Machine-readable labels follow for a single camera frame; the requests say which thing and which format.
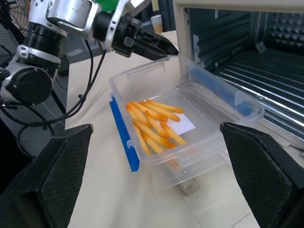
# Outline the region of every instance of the black padded block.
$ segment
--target black padded block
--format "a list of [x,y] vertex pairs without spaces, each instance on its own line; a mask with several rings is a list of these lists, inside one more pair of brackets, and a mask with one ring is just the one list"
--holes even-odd
[[237,182],[261,228],[304,227],[304,169],[268,134],[222,123]]
[[82,184],[90,124],[53,136],[0,197],[0,228],[66,228]]

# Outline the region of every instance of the fan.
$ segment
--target fan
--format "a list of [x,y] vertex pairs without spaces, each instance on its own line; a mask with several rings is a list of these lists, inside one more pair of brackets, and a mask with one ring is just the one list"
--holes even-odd
[[0,67],[6,67],[29,27],[30,0],[0,0]]

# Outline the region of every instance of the blue clip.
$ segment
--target blue clip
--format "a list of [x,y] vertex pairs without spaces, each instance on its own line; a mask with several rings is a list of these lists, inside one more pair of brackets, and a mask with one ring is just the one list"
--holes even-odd
[[112,113],[116,122],[116,126],[120,135],[120,139],[122,140],[122,144],[124,147],[125,154],[127,155],[130,168],[132,172],[137,172],[139,169],[139,159],[136,154],[136,151],[133,147],[128,148],[127,142],[131,139],[128,133],[128,130],[124,124],[123,117],[119,111],[116,99],[112,96],[112,101],[110,101],[110,106],[112,109]]
[[247,102],[243,102],[239,105],[235,105],[234,101],[236,99],[236,95],[229,91],[229,89],[225,88],[221,84],[219,84],[214,78],[206,75],[204,72],[201,72],[199,69],[191,69],[189,71],[190,75],[194,79],[197,80],[198,83],[204,85],[206,88],[211,90],[215,95],[237,110],[239,113],[244,116],[251,115],[251,106]]

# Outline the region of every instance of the paper cup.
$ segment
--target paper cup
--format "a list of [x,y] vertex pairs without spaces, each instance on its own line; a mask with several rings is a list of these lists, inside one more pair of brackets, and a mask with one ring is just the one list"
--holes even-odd
[[163,32],[162,16],[161,15],[156,15],[156,16],[151,17],[151,22],[152,22],[154,31],[158,34],[161,34]]

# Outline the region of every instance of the green part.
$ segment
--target green part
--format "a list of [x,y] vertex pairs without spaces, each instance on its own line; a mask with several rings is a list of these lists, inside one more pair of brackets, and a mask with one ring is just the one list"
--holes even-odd
[[118,0],[96,0],[104,11],[112,11],[116,9]]

